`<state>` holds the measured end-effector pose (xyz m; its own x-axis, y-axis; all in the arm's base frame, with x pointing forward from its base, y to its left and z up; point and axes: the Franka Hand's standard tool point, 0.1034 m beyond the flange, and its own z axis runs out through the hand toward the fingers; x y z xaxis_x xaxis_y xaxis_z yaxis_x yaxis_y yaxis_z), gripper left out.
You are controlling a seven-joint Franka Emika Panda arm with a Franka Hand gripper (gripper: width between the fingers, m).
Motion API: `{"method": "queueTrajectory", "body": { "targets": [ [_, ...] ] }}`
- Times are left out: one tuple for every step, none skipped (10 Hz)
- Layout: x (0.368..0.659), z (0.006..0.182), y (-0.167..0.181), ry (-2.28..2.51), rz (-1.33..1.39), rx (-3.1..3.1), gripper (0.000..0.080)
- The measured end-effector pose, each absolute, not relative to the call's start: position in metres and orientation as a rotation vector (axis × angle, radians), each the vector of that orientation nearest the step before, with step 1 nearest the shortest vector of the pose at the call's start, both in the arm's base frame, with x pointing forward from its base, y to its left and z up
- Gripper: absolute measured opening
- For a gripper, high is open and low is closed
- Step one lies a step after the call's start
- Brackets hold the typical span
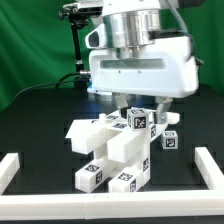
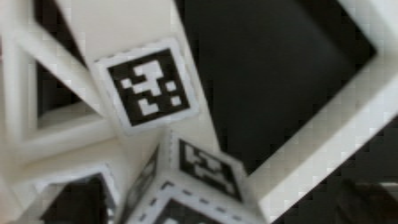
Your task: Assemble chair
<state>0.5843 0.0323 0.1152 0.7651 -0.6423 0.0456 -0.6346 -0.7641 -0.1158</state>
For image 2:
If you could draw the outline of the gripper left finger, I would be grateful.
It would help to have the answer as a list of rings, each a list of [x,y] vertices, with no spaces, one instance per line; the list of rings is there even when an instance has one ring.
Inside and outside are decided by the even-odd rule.
[[[14,224],[114,224],[116,203],[101,174],[52,183]]]

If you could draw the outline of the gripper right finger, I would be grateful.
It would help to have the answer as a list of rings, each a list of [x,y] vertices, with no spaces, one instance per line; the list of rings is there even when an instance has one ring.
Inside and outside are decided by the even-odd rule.
[[[309,191],[277,224],[398,224],[398,179],[343,179]]]

